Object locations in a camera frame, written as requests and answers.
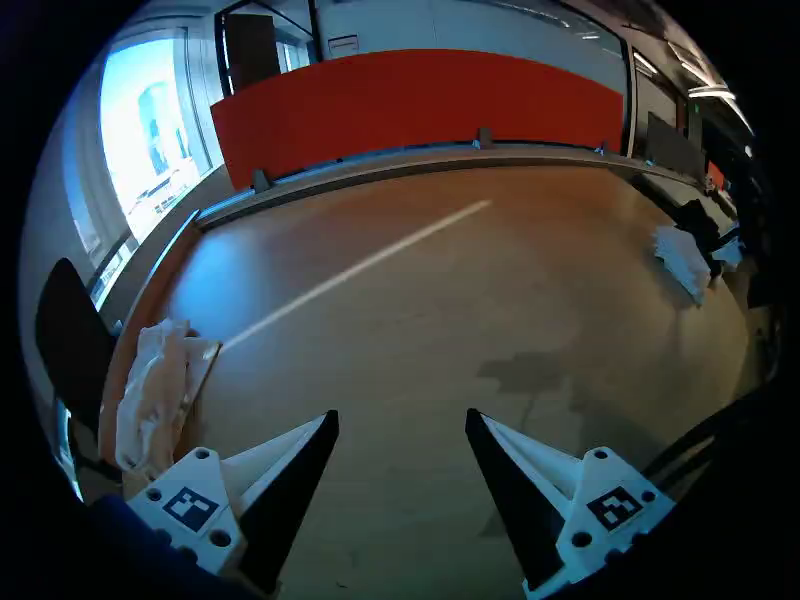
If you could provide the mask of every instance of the wall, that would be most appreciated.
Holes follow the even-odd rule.
[[[353,34],[360,54],[403,48],[495,52],[596,81],[622,94],[627,108],[628,71],[621,56],[518,10],[460,0],[355,0],[319,6],[318,20],[326,58],[328,39]]]
[[[636,94],[638,110],[636,111],[636,139],[643,146],[647,138],[647,119],[649,113],[655,114],[662,121],[666,121],[673,127],[677,126],[678,107],[675,101],[670,98],[661,88],[654,84],[650,79],[636,73]]]

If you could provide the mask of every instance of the window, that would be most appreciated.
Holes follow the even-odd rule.
[[[179,98],[179,87],[188,87],[176,81],[175,56],[182,44],[185,33],[129,46],[109,55],[103,73],[100,125],[106,164],[140,243],[207,168],[207,161],[202,168],[195,160],[201,149],[193,147],[182,111],[187,102]]]

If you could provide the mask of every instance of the white wall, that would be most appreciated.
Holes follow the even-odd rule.
[[[330,58],[330,38],[353,34],[359,53],[402,48],[495,52],[596,81],[622,94],[627,109],[628,72],[621,56],[517,10],[458,0],[354,0],[320,6],[318,20],[325,58]]]

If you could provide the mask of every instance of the ceiling light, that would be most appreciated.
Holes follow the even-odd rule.
[[[639,64],[644,66],[644,68],[646,68],[651,73],[653,73],[653,74],[658,73],[658,71],[656,71],[656,68],[653,65],[651,65],[649,62],[647,62],[644,59],[644,57],[641,54],[639,54],[638,52],[634,52],[633,53],[633,58],[635,58],[639,62]]]
[[[700,90],[698,92],[689,92],[689,98],[729,98],[735,100],[736,96],[730,90]]]
[[[713,79],[711,79],[711,78],[710,78],[708,75],[706,75],[705,73],[703,73],[703,72],[702,72],[700,69],[698,69],[698,68],[697,68],[697,67],[695,67],[694,65],[690,65],[690,64],[689,64],[689,63],[687,63],[687,62],[683,62],[683,61],[681,61],[681,66],[682,66],[684,69],[686,69],[687,71],[689,71],[689,73],[691,73],[692,75],[694,75],[695,77],[697,77],[697,78],[698,78],[700,81],[702,81],[703,83],[705,83],[706,85],[717,85],[716,83],[714,83],[714,80],[713,80]]]

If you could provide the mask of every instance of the crumpled white cloth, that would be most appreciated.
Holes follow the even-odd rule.
[[[188,321],[164,319],[139,333],[125,395],[117,408],[115,457],[125,471],[155,479],[173,464],[189,408],[219,342],[186,337]]]
[[[703,304],[705,291],[711,281],[711,269],[697,248],[691,233],[675,227],[656,227],[656,256],[672,276],[692,295],[697,304]]]

